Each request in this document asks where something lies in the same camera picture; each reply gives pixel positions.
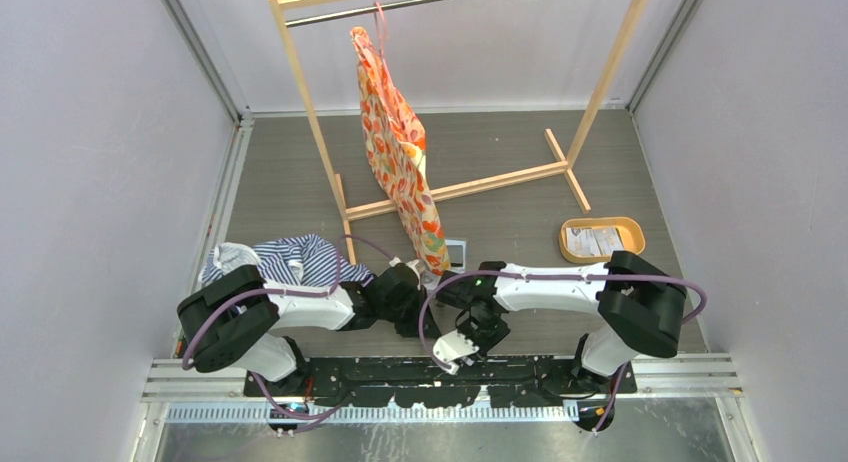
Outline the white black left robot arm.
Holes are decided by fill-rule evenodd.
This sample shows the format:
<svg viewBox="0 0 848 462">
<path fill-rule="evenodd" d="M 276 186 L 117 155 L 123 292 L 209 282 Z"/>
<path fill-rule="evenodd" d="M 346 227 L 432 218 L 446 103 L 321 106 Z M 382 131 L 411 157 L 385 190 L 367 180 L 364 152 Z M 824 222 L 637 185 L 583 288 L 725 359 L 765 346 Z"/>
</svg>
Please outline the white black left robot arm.
<svg viewBox="0 0 848 462">
<path fill-rule="evenodd" d="M 305 387 L 305 359 L 293 339 L 273 331 L 355 331 L 385 321 L 402 337 L 436 339 L 441 331 L 425 299 L 418 274 L 404 264 L 366 282 L 318 286 L 285 284 L 261 276 L 254 265 L 242 266 L 179 303 L 187 342 L 182 366 L 199 373 L 242 368 L 293 396 Z"/>
</svg>

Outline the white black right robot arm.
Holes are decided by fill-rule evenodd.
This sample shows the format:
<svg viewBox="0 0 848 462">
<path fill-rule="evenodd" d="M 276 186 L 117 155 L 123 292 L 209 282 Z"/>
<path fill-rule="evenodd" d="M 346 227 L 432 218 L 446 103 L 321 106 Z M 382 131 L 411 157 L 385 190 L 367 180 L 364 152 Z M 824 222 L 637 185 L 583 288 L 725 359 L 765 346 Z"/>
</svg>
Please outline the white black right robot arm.
<svg viewBox="0 0 848 462">
<path fill-rule="evenodd" d="M 577 388 L 596 392 L 638 355 L 677 355 L 691 288 L 628 251 L 614 252 L 607 262 L 575 267 L 486 261 L 474 271 L 443 274 L 433 297 L 465 318 L 436 339 L 431 357 L 445 372 L 456 374 L 460 360 L 486 356 L 509 334 L 503 319 L 507 313 L 593 315 L 603 324 L 580 339 L 570 374 Z"/>
</svg>

